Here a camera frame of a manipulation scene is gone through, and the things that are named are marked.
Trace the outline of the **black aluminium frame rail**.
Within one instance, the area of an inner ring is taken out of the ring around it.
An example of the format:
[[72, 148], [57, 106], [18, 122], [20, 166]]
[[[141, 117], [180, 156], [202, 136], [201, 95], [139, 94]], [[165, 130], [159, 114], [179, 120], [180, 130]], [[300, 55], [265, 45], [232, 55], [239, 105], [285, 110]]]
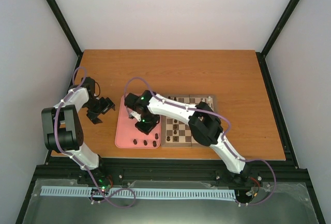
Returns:
[[[181, 160], [181, 159], [128, 159], [104, 158], [107, 172], [117, 184], [135, 180], [203, 181], [214, 183], [217, 176], [226, 172], [221, 160]], [[305, 182], [310, 179], [306, 169], [295, 166], [291, 160], [248, 163], [250, 172], [263, 181]], [[43, 165], [38, 165], [33, 179], [83, 179], [87, 173], [69, 158], [50, 157]]]

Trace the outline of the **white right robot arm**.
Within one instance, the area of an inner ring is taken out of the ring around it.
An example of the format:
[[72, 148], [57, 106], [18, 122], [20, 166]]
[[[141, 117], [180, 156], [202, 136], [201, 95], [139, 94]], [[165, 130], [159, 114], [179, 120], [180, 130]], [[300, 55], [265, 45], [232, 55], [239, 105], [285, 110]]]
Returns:
[[206, 102], [182, 103], [145, 90], [140, 96], [129, 93], [125, 106], [130, 118], [137, 120], [136, 129], [146, 135], [156, 127], [161, 116], [184, 123], [200, 145], [210, 147], [222, 159], [234, 183], [243, 185], [247, 181], [250, 167], [228, 141], [220, 116]]

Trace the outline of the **left controller circuit board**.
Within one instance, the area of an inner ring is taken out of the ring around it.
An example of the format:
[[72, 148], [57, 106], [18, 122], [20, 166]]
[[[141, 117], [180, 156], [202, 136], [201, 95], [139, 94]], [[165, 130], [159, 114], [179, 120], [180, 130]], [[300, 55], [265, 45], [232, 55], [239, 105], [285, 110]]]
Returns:
[[[107, 175], [105, 177], [101, 177], [97, 180], [98, 187], [100, 188], [101, 192], [108, 196], [110, 194], [111, 189], [113, 188], [113, 180], [111, 175]], [[92, 187], [91, 195], [94, 196], [101, 196], [99, 190], [96, 186]]]

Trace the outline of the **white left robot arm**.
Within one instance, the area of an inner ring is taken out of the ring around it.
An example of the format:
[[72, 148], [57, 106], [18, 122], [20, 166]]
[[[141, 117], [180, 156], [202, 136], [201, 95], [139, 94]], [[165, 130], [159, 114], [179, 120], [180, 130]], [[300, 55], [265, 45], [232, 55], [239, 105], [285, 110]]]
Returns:
[[93, 124], [100, 124], [99, 115], [115, 110], [110, 98], [95, 94], [96, 81], [82, 79], [82, 85], [74, 85], [57, 105], [41, 112], [44, 143], [48, 150], [68, 156], [81, 170], [89, 169], [89, 177], [96, 184], [107, 180], [108, 172], [101, 166], [101, 157], [84, 143], [83, 129], [78, 112], [87, 109], [86, 116]]

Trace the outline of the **pink plastic tray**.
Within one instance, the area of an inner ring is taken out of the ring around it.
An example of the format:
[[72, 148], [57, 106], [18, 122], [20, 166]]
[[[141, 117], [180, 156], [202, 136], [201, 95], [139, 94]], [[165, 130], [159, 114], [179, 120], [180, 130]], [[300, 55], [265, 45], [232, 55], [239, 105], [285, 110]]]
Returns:
[[[135, 128], [137, 120], [130, 119], [124, 106], [124, 97], [121, 97], [119, 115], [117, 121], [115, 145], [118, 148], [124, 149], [156, 149], [161, 145], [161, 123], [159, 123], [150, 134], [146, 135]], [[159, 134], [159, 139], [155, 139], [155, 134]], [[133, 140], [137, 140], [137, 145], [133, 144]], [[147, 146], [144, 146], [143, 141], [148, 142]], [[157, 142], [157, 146], [153, 147], [153, 141]]]

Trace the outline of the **wooden chessboard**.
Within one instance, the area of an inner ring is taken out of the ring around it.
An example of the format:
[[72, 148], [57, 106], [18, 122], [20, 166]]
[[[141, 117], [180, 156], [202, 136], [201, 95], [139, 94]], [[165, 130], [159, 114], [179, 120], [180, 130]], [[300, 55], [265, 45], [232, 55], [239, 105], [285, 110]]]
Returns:
[[[191, 95], [175, 95], [170, 94], [166, 97], [171, 96], [171, 100], [174, 100], [174, 97], [177, 97], [177, 101], [181, 103], [188, 103], [197, 105], [201, 101], [209, 105], [209, 107], [216, 112], [217, 107], [217, 98], [216, 95], [209, 94], [191, 94]], [[161, 116], [161, 146], [162, 147], [199, 147], [206, 148], [206, 146], [200, 145], [191, 135], [191, 131], [188, 125], [185, 125], [183, 122], [178, 121], [174, 123], [173, 118], [167, 116]], [[170, 142], [166, 141], [167, 136], [170, 136]], [[178, 137], [178, 141], [174, 142], [173, 137]]]

